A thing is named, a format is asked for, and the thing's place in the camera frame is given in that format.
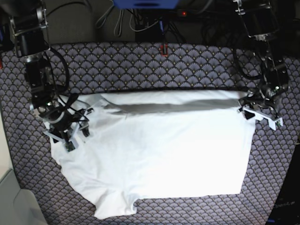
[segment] patterned tablecloth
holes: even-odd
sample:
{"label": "patterned tablecloth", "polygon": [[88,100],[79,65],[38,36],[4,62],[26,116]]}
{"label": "patterned tablecloth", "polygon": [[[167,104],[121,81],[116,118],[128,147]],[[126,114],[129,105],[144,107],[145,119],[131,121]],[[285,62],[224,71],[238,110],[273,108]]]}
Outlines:
{"label": "patterned tablecloth", "polygon": [[[229,48],[179,44],[169,47],[168,57],[161,56],[159,44],[148,43],[88,43],[54,48],[68,62],[72,93],[255,87],[255,83],[239,76]],[[259,73],[258,62],[251,52],[238,51],[238,55],[246,72]],[[55,77],[63,81],[60,60],[50,56]],[[93,217],[94,206],[69,186],[51,158],[49,139],[42,136],[44,126],[29,112],[31,94],[24,80],[23,61],[13,52],[2,57],[1,108],[15,173],[21,188],[35,194],[48,224],[265,224],[284,182],[300,131],[298,60],[285,59],[291,77],[291,88],[279,106],[285,125],[273,131],[265,120],[256,124],[241,194],[139,200],[135,203],[136,215],[100,221]]]}

